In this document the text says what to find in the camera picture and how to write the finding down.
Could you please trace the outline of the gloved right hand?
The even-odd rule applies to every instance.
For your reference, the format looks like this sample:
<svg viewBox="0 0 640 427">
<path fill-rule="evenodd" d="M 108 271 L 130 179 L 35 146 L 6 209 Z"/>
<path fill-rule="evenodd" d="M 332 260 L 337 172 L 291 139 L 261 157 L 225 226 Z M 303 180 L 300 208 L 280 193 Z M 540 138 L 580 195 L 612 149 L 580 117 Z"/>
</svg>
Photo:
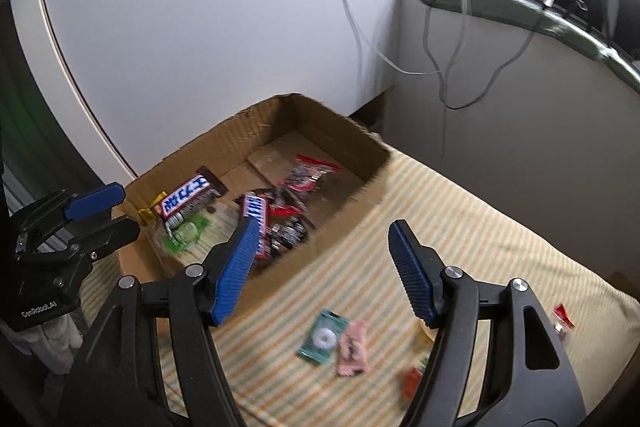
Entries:
<svg viewBox="0 0 640 427">
<path fill-rule="evenodd" d="M 52 373 L 70 373 L 75 353 L 82 345 L 82 336 L 70 314 L 52 321 L 14 332 L 1 323 L 1 332 L 23 355 L 35 355 Z"/>
</svg>

